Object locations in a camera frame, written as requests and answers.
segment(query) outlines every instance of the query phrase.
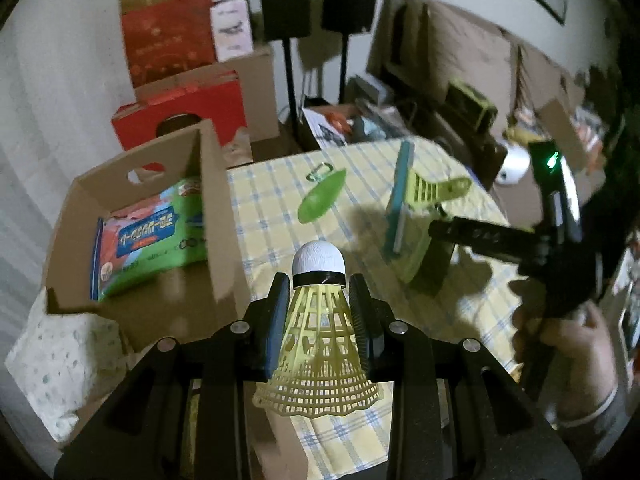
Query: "yellow and blue checkered tablecloth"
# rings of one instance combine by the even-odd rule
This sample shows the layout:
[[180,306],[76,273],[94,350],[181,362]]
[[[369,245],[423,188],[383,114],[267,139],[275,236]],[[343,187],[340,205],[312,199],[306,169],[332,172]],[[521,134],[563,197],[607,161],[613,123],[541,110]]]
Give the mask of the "yellow and blue checkered tablecloth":
[[[414,168],[430,182],[468,176],[460,163],[439,146],[415,139]],[[236,231],[254,299],[267,295],[275,272],[291,274],[296,250],[311,240],[336,245],[347,274],[361,272],[375,298],[389,303],[395,316],[430,337],[458,342],[479,337],[512,371],[515,366],[510,317],[519,304],[507,283],[516,267],[458,248],[437,297],[401,283],[382,256],[385,209],[394,182],[399,140],[355,144],[324,152],[289,156],[228,172],[236,214]],[[315,185],[307,174],[321,162],[347,169],[344,190],[316,222],[302,225],[297,211]],[[446,211],[507,224],[491,197],[477,184],[467,196],[447,202]],[[392,385],[372,408],[345,417],[314,420],[292,417],[309,461],[308,478],[328,480],[386,460],[391,425]]]

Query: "red box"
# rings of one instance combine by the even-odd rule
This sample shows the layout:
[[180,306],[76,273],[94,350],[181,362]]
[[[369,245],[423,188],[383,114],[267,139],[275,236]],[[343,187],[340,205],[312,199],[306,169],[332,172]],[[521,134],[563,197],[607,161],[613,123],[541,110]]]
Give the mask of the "red box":
[[166,0],[122,15],[133,88],[215,62],[211,0]]
[[[181,128],[211,119],[228,168],[253,161],[240,81],[235,72],[220,75],[207,86],[190,84],[121,107],[111,123],[124,150]],[[147,170],[162,171],[154,164]]]

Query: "person's hand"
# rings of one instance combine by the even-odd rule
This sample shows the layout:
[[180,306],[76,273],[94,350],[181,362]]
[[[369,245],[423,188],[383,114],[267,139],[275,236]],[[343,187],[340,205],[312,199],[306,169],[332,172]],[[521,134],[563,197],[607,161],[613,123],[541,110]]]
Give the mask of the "person's hand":
[[591,415],[617,384],[616,361],[607,323],[593,303],[586,303],[584,309],[584,323],[567,319],[541,320],[543,308],[524,304],[516,309],[512,318],[518,330],[513,337],[516,361],[522,362],[527,344],[536,334],[544,344],[555,347],[572,360],[567,391],[558,404],[558,415],[565,421]]

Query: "shuttlecock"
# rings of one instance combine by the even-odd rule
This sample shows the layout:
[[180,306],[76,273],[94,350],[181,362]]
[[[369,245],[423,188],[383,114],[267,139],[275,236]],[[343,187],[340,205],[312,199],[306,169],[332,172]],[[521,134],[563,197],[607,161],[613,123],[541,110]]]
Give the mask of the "shuttlecock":
[[360,366],[345,285],[344,259],[334,245],[299,248],[280,361],[269,382],[258,384],[255,406],[315,418],[364,410],[381,398]]

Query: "black pole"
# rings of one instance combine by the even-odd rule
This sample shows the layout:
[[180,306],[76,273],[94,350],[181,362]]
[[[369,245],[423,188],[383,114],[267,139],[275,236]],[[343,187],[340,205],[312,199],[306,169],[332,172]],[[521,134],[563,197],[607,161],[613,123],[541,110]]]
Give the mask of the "black pole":
[[347,53],[349,51],[349,35],[342,35],[342,59],[340,60],[340,97],[338,103],[344,103],[344,85],[347,79]]
[[296,89],[293,86],[293,64],[291,62],[291,40],[282,40],[284,47],[284,70],[287,73],[287,91],[289,92],[289,117],[291,118],[291,129],[293,138],[300,142],[298,138],[298,107],[296,105]]

